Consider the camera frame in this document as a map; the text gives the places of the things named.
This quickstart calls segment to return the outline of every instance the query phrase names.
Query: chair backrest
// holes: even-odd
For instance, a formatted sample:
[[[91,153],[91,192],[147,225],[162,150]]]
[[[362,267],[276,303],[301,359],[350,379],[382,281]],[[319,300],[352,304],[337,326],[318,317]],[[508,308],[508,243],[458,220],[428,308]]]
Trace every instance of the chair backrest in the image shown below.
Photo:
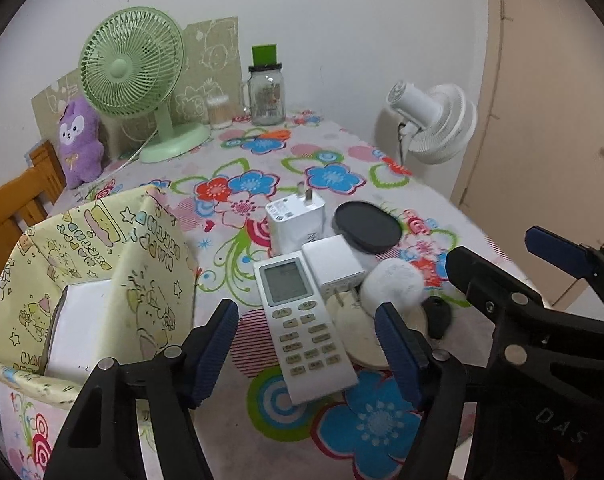
[[[32,226],[47,217],[39,196],[55,203],[65,186],[64,174],[48,140],[31,153],[33,167],[0,187],[0,273],[22,235],[16,217]]]

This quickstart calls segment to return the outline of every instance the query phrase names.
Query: blue gripper pad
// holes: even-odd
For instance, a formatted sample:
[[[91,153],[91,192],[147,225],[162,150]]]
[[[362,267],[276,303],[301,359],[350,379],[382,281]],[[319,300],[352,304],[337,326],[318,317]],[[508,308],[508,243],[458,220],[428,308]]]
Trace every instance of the blue gripper pad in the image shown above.
[[[426,356],[393,304],[378,307],[375,327],[402,398],[418,408],[422,405],[420,370],[429,365]]]
[[[578,280],[593,273],[593,265],[589,262],[587,251],[551,231],[533,226],[524,235],[524,244],[529,253],[548,261]]]
[[[229,301],[226,312],[223,314],[198,361],[195,384],[191,394],[191,399],[195,403],[199,404],[213,393],[213,388],[218,380],[226,354],[228,354],[231,342],[236,335],[238,321],[237,305]]]

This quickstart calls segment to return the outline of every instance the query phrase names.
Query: glass jar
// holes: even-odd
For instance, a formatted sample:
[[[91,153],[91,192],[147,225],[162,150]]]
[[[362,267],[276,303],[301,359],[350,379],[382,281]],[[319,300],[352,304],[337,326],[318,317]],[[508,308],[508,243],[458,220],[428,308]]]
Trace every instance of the glass jar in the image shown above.
[[[282,63],[249,67],[249,106],[251,120],[256,126],[272,126],[286,118],[281,70]]]

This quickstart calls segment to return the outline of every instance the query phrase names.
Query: green desk fan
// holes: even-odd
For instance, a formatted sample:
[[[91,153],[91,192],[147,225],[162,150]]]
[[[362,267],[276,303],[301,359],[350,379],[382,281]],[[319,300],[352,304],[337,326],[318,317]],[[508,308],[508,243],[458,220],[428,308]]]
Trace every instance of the green desk fan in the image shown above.
[[[210,137],[200,123],[173,126],[167,100],[184,62],[178,25],[160,10],[131,7],[104,20],[80,56],[80,84],[100,113],[133,118],[153,111],[157,134],[140,152],[158,162],[192,150]]]

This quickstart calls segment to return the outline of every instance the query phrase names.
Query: floral tablecloth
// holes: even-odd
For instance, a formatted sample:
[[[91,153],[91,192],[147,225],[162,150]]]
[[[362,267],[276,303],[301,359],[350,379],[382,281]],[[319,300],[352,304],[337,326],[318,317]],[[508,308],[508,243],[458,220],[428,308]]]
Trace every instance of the floral tablecloth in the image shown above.
[[[109,175],[124,162],[111,164]],[[457,208],[391,158],[330,121],[306,111],[273,128],[234,123],[203,146],[157,164],[134,162],[83,191],[66,190],[54,213],[144,184],[165,191],[200,268],[194,326],[223,298],[240,309],[240,325],[211,398],[193,420],[217,479],[386,479],[397,474],[420,415],[399,394],[389,372],[359,369],[350,390],[291,406],[253,276],[269,256],[264,205],[305,181],[324,198],[329,218],[348,200],[372,202],[396,216],[399,245],[381,256],[360,254],[370,269],[399,257],[425,277],[429,294],[454,305],[454,322],[440,343],[460,360],[486,364],[493,326],[449,283],[448,251],[463,244],[520,279],[482,231]],[[330,225],[327,235],[332,233]],[[66,417],[57,408],[0,385],[8,458],[23,479],[37,479]],[[463,431],[472,427],[466,410]],[[149,423],[140,423],[147,475],[161,478]]]

